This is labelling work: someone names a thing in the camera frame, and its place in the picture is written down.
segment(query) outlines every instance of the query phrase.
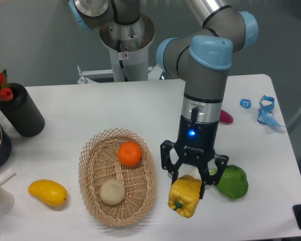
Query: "orange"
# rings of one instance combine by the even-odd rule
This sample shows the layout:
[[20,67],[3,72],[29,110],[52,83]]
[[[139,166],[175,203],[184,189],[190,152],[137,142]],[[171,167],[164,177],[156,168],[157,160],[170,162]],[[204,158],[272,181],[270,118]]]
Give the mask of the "orange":
[[135,142],[125,142],[119,147],[117,156],[122,164],[133,166],[140,161],[141,148]]

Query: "yellow bell pepper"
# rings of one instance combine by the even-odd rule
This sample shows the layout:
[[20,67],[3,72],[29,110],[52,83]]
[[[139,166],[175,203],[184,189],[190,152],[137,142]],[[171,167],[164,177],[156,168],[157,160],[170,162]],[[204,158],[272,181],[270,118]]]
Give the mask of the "yellow bell pepper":
[[171,186],[169,207],[182,217],[192,217],[200,201],[201,184],[200,180],[190,175],[177,179]]

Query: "gray wall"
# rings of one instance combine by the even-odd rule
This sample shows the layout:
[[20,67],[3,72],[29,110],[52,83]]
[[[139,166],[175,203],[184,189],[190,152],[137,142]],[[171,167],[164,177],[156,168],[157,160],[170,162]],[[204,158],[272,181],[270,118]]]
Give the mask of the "gray wall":
[[[154,22],[156,38],[149,64],[155,65],[159,43],[200,29],[185,1],[142,0]],[[301,106],[301,0],[230,0],[237,11],[257,18],[257,43],[236,53],[231,75],[267,74],[272,78],[286,122]],[[76,25],[67,0],[0,2],[0,64],[9,82],[25,86],[74,84],[82,71],[110,69],[98,30],[84,33]],[[301,169],[301,125],[290,135]]]

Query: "yellow mango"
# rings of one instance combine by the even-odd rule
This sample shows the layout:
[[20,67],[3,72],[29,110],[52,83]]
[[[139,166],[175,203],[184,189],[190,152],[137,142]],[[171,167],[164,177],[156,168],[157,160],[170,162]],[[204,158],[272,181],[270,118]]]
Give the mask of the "yellow mango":
[[67,200],[66,188],[52,180],[34,181],[28,192],[49,206],[60,206]]

